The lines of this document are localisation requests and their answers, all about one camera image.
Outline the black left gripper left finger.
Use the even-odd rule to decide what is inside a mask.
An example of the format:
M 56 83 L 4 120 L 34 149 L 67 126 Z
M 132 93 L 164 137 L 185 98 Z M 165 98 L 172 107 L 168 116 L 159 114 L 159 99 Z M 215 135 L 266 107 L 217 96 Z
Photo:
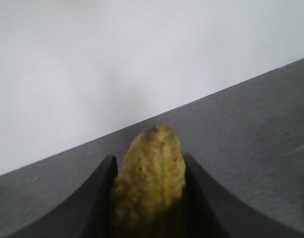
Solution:
M 108 197 L 117 172 L 116 157 L 106 156 L 91 176 L 60 205 L 8 237 L 108 238 Z

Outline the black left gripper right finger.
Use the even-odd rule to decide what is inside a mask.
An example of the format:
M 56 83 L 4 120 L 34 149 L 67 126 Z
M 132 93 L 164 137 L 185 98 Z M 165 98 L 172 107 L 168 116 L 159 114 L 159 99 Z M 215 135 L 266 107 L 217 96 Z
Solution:
M 187 238 L 304 238 L 304 233 L 267 217 L 236 198 L 187 152 Z

